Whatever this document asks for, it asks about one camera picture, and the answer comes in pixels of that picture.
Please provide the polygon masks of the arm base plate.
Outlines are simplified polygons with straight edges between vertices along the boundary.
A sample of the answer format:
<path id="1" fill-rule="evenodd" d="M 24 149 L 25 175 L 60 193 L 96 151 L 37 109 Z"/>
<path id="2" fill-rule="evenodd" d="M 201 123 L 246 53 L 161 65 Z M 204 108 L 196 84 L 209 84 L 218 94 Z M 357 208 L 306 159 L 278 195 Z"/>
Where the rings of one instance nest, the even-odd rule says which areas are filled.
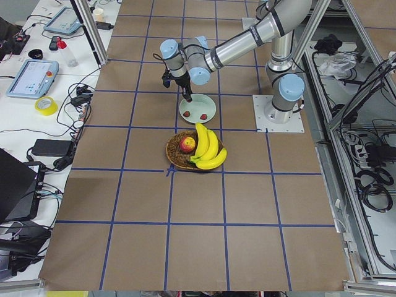
<path id="1" fill-rule="evenodd" d="M 243 17 L 241 19 L 241 22 L 242 22 L 243 30 L 247 30 L 249 27 L 258 23 L 258 20 L 256 18 Z"/>
<path id="2" fill-rule="evenodd" d="M 298 105 L 291 111 L 279 111 L 272 105 L 272 95 L 253 95 L 254 116 L 258 132 L 304 133 L 300 112 L 294 113 Z"/>

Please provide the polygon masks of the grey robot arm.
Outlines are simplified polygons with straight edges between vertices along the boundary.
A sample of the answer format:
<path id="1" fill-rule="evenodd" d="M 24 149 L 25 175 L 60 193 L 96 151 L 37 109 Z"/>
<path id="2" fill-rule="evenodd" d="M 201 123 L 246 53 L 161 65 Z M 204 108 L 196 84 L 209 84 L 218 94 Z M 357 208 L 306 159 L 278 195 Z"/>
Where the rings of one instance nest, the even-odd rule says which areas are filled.
<path id="1" fill-rule="evenodd" d="M 246 53 L 271 41 L 273 47 L 290 42 L 293 30 L 304 20 L 311 9 L 311 1 L 260 1 L 256 8 L 256 21 L 244 31 L 209 47 L 204 36 L 177 42 L 167 39 L 160 45 L 157 59 L 165 65 L 161 77 L 168 88 L 171 81 L 181 87 L 182 96 L 192 101 L 191 84 L 205 85 L 210 75 L 244 56 Z"/>

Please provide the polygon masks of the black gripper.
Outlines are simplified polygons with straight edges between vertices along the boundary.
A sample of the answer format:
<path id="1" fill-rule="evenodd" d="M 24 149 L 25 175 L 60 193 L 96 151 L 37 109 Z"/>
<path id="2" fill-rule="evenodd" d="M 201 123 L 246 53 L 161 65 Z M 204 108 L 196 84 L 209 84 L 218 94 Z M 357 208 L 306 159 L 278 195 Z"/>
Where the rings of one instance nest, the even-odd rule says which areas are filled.
<path id="1" fill-rule="evenodd" d="M 182 95 L 184 99 L 192 99 L 190 94 L 190 76 L 188 72 L 185 72 L 182 76 L 174 78 L 177 85 L 182 89 Z"/>

